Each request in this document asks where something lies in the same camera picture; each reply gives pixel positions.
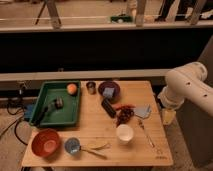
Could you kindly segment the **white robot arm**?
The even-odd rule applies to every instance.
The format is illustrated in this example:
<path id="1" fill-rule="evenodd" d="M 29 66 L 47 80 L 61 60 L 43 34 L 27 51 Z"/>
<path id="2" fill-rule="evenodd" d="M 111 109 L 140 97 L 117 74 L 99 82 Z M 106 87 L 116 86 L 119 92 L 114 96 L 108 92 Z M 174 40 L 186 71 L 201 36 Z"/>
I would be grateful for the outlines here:
<path id="1" fill-rule="evenodd" d="M 213 88 L 205 84 L 208 71 L 201 62 L 173 68 L 165 75 L 166 86 L 158 99 L 167 109 L 177 110 L 188 99 L 213 117 Z"/>

